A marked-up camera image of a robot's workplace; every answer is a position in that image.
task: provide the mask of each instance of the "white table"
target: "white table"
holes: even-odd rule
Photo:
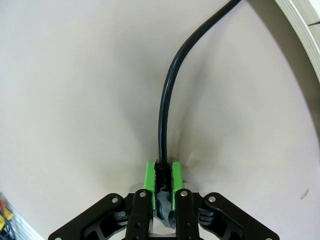
[[[171,60],[225,2],[0,3],[0,191],[44,238],[143,181]],[[223,194],[281,240],[318,240],[319,112],[279,7],[242,1],[180,69],[169,155],[201,194]]]

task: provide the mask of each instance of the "screw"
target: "screw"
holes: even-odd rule
[[[214,196],[210,196],[209,197],[209,202],[210,203],[214,203],[216,201],[216,198]]]
[[[188,192],[187,192],[187,191],[182,191],[182,192],[180,192],[180,195],[181,195],[182,197],[185,197],[185,196],[188,195]]]
[[[112,198],[111,202],[113,202],[114,204],[117,203],[118,202],[118,198],[117,197]]]

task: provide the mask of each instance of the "black cable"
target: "black cable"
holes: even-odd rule
[[[0,236],[4,237],[6,240],[13,240],[12,237],[10,236],[10,230],[7,230],[6,227],[7,225],[5,225],[4,228],[2,229]]]
[[[223,18],[231,9],[233,9],[241,0],[230,0],[225,6],[223,6],[217,13],[205,21],[180,47],[176,53],[168,73],[166,75],[165,83],[163,86],[161,104],[159,110],[159,122],[158,122],[158,148],[159,148],[159,163],[163,167],[167,164],[167,125],[168,125],[168,113],[170,106],[170,99],[174,84],[181,64],[185,57],[197,43],[197,41],[221,18]]]
[[[3,235],[0,235],[0,240],[9,240],[9,239]]]
[[[11,226],[11,223],[9,222],[9,220],[6,218],[5,216],[5,210],[3,209],[3,206],[2,204],[0,203],[0,215],[2,215],[4,221],[5,221],[5,224],[7,224],[9,230],[8,230],[8,233],[11,232],[12,233],[12,236],[13,236],[13,240],[16,240],[16,234],[15,234],[15,231],[14,229],[12,228]]]

